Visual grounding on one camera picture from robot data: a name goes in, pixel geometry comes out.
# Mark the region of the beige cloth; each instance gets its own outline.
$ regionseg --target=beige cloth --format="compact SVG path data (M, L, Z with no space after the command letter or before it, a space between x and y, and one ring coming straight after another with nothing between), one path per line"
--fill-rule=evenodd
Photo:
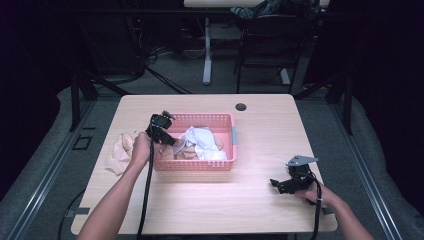
M121 175L131 161L133 145L134 138L126 133L121 133L106 159L105 169L115 173L116 176Z

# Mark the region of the black cable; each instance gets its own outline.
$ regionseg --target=black cable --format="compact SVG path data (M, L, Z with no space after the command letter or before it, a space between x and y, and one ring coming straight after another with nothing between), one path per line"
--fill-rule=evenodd
M321 185L318 179L316 178L315 174L313 172L311 173L312 173L312 176L309 174L303 174L303 173L298 173L298 174L311 178L317 184L317 201L316 201L316 207L315 207L314 233L312 234L312 237L311 237L311 240L315 240L318 236L319 215L321 212L321 203L322 203L322 190L321 190Z
M150 132L152 133L152 136L155 134L153 133L153 116L150 118ZM149 190L150 190L150 181L152 179L152 172L153 172L153 159L154 159L154 146L153 146L153 138L150 138L150 157L149 157L149 171L147 173L147 179L146 179L146 187L144 188L144 199L143 199L143 209L141 211L141 220L140 225L138 227L137 232L137 240L141 240L141 233L143 231L144 221L146 220L146 209L147 209L147 201L149 200Z
M60 240L62 237L62 227L63 227L63 223L65 222L65 218L66 218L66 214L68 213L69 209L72 207L72 205L75 203L75 201L85 192L85 188L78 193L78 195L76 197L74 197L74 199L72 199L71 203L68 205L68 208L66 209L65 213L63 214L63 218L62 221L60 221L60 225L59 225L59 229L57 231L57 239Z
M168 87L174 89L176 92L180 93L180 94L192 94L192 92L190 92L189 90L183 88L182 86L178 85L177 83L171 81L170 79L162 76L161 74L159 74L158 72L156 72L155 70L149 68L148 66L146 66L146 70L149 71L153 76L155 76L157 79L159 79L162 83L164 83L165 85L167 85Z

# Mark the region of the plastic basket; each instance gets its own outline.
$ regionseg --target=plastic basket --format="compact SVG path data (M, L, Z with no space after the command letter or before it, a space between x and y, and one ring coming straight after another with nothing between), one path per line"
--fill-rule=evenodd
M180 137L190 127L209 127L211 132L224 142L227 160L175 160L154 161L156 171L229 171L236 159L234 119L226 113L173 113L176 120L167 132Z

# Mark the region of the crumpled fabric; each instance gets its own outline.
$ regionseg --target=crumpled fabric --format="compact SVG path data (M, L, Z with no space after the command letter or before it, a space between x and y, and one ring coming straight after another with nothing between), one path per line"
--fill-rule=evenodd
M269 14L296 14L312 20L320 11L320 0L265 0L251 8L233 7L230 11L242 19Z
M121 133L116 140L112 152L106 159L105 169L121 175L131 161L134 138L126 133Z
M227 160L222 139L209 128L189 127L176 144L162 151L163 160Z

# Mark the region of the dark background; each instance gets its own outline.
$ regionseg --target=dark background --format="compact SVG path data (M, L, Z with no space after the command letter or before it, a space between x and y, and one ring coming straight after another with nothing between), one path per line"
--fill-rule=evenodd
M74 6L86 4L70 2ZM54 3L66 7L63 1ZM126 6L125 2L109 0L90 1L86 7L96 8L100 3L105 8ZM156 2L150 7L161 7L158 4L165 3ZM181 1L172 4L178 7ZM78 25L73 18L46 11L42 2L3 1L1 5L3 197L54 122L60 108L56 95L70 85L77 68L132 74L140 70L143 59L137 57L124 17L85 17ZM399 0L332 0L330 5L330 11L370 9L375 10L371 11L376 26L372 34L363 32L368 23L324 22L304 82L323 81L344 70L352 57L357 57L355 44L367 39L366 51L358 57L353 74L354 96L364 106L380 139L388 173L404 197L423 214L424 180L420 169L424 156L424 27L420 17L424 16L424 8L418 1ZM149 24L161 30L155 34L158 39L166 32L174 35L167 35L172 42L164 42L178 51L178 29L187 22L173 19Z

